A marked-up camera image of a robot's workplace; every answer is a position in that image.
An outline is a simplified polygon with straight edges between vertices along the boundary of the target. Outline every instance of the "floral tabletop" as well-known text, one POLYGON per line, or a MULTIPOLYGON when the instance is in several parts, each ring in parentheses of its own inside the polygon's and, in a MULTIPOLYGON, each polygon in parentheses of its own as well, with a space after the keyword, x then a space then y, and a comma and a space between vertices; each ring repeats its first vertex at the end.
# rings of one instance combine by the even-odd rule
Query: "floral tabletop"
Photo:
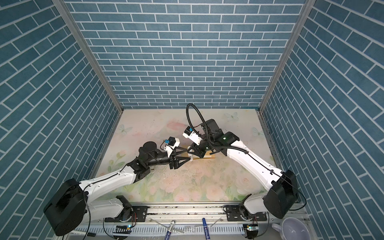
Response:
MULTIPOLYGON (((202 109, 201 113, 205 120, 213 118, 224 133, 233 132, 254 153, 275 165, 255 110, 202 109)), ((195 126, 201 123, 192 108, 190 117, 195 126)), ((187 126, 184 109, 125 110, 96 176, 132 161, 147 141, 156 142, 159 148, 171 136, 180 139, 181 147, 189 146, 191 141, 182 136, 187 126)), ((218 153, 189 161, 176 170, 168 165, 154 166, 141 181, 109 192, 100 200, 124 195, 130 202, 239 201, 247 194, 264 191, 239 163, 218 153)))

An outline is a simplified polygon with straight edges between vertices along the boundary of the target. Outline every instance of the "black circular cap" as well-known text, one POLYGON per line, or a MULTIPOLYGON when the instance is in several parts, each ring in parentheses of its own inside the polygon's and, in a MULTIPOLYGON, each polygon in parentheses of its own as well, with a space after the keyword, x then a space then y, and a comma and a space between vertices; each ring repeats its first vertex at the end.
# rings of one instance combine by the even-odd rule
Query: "black circular cap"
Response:
POLYGON ((152 152, 157 149, 157 145, 155 142, 146 142, 144 143, 143 148, 146 152, 152 152))

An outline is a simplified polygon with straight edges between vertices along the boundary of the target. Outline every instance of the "brick wallpaper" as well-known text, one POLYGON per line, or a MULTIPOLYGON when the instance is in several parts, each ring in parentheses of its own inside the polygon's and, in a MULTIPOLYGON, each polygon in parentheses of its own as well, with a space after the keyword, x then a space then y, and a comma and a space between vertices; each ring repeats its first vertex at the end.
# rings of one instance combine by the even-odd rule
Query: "brick wallpaper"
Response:
POLYGON ((51 0, 0 0, 0 239, 45 239, 43 207, 87 178, 118 113, 51 0))
POLYGON ((383 13, 317 0, 265 109, 319 239, 384 239, 383 13))
POLYGON ((257 108, 303 2, 66 1, 124 108, 257 108))

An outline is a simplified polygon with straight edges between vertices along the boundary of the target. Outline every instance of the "table surface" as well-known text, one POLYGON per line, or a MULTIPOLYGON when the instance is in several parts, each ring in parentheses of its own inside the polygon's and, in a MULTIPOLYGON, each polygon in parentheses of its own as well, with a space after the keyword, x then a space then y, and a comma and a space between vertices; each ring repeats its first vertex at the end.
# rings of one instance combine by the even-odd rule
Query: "table surface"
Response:
MULTIPOLYGON (((275 165, 254 109, 202 109, 201 114, 205 120, 214 119, 224 133, 233 132, 255 154, 275 165)), ((190 117, 192 124, 201 123, 192 108, 190 117)), ((96 176, 132 161, 147 141, 156 142, 159 148, 163 140, 172 136, 180 139, 181 147, 189 146, 191 141, 182 136, 187 126, 184 109, 125 110, 96 176)), ((261 192, 265 189, 254 176, 218 153, 210 159, 189 161, 177 170, 168 165, 154 166, 141 181, 120 187, 99 200, 124 195, 129 202, 239 201, 247 194, 261 192)))

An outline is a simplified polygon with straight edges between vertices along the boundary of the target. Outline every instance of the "black mounting plate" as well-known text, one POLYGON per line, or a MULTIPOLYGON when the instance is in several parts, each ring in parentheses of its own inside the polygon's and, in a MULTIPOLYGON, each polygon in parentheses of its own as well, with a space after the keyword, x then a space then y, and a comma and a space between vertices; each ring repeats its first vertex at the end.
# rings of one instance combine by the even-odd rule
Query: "black mounting plate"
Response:
MULTIPOLYGON (((241 217, 241 214, 239 211, 239 205, 226 205, 225 208, 226 208, 226 212, 227 212, 227 221, 228 222, 244 221, 244 219, 241 217)), ((255 215, 256 215, 257 221, 266 221, 267 220, 265 212, 257 212, 255 215)))
MULTIPOLYGON (((132 206, 133 212, 136 213, 136 222, 145 222, 147 217, 148 206, 132 206)), ((105 218, 105 222, 120 222, 120 217, 107 217, 105 218)))

